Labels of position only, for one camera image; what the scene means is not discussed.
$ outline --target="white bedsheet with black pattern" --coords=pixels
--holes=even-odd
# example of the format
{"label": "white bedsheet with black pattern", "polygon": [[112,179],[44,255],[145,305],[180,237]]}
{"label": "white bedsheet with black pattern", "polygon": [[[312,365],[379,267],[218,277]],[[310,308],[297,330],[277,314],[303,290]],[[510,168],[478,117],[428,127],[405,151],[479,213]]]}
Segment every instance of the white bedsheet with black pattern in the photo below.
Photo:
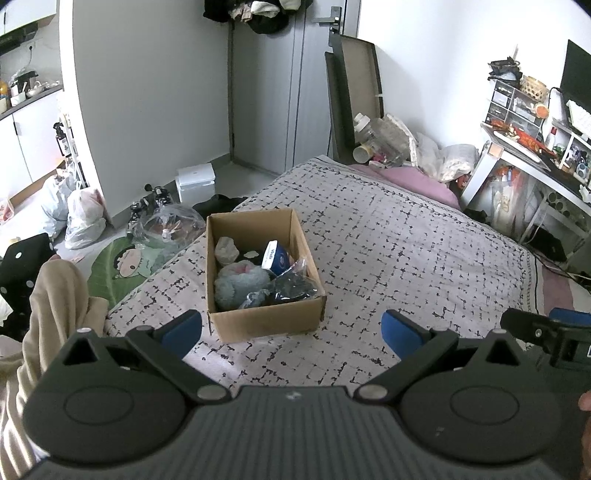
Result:
{"label": "white bedsheet with black pattern", "polygon": [[[294,208],[325,282],[317,331],[224,345],[204,315],[203,336],[185,360],[230,387],[346,385],[353,388],[397,362],[380,318],[397,309],[425,327],[481,337],[509,307],[536,311],[534,257],[462,213],[312,159],[238,210]],[[109,335],[159,326],[187,309],[206,310],[206,243],[169,262],[107,320]]]}

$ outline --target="kitchen cabinet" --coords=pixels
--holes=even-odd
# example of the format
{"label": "kitchen cabinet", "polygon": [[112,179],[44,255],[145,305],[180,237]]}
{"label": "kitchen cabinet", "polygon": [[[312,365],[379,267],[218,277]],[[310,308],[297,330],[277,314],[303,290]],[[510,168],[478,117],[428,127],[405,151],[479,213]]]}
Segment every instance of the kitchen cabinet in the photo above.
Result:
{"label": "kitchen cabinet", "polygon": [[58,93],[52,93],[12,114],[31,181],[47,175],[61,162],[53,125],[59,120]]}
{"label": "kitchen cabinet", "polygon": [[4,33],[57,13],[57,0],[12,0],[6,7]]}
{"label": "kitchen cabinet", "polygon": [[12,197],[31,184],[12,115],[0,120],[0,196]]}

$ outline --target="bottle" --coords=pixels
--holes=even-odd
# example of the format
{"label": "bottle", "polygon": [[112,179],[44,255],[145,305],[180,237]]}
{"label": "bottle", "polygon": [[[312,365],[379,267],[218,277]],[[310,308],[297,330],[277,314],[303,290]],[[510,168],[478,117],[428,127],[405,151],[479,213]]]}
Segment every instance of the bottle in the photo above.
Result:
{"label": "bottle", "polygon": [[556,144],[556,132],[558,129],[556,127],[552,127],[550,133],[548,134],[548,138],[546,138],[546,147],[548,150],[552,151],[554,145]]}
{"label": "bottle", "polygon": [[[388,144],[382,133],[385,131],[383,122],[381,118],[371,120],[367,115],[357,114],[355,117],[356,137],[364,145],[364,149],[374,153],[374,160],[387,166],[398,167],[406,158],[403,158],[403,155]],[[357,150],[356,153],[361,157],[360,150]]]}

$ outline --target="computer monitor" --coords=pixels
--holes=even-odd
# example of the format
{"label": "computer monitor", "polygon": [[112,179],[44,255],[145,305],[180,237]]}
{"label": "computer monitor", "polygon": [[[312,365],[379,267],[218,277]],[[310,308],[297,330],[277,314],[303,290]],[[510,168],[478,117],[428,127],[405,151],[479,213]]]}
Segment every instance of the computer monitor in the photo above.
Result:
{"label": "computer monitor", "polygon": [[591,112],[591,54],[572,40],[566,50],[560,89],[565,100],[573,100]]}

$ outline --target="door handle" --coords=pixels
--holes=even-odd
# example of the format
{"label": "door handle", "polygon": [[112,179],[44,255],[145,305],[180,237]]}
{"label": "door handle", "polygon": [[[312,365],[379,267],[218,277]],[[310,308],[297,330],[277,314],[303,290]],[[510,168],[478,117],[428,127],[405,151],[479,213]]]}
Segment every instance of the door handle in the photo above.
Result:
{"label": "door handle", "polygon": [[340,17],[313,18],[312,23],[339,25],[340,24]]}
{"label": "door handle", "polygon": [[335,6],[330,7],[330,17],[320,17],[312,19],[312,23],[317,23],[318,25],[330,25],[329,47],[332,47],[333,35],[338,35],[340,33],[342,19],[343,9],[341,7]]}

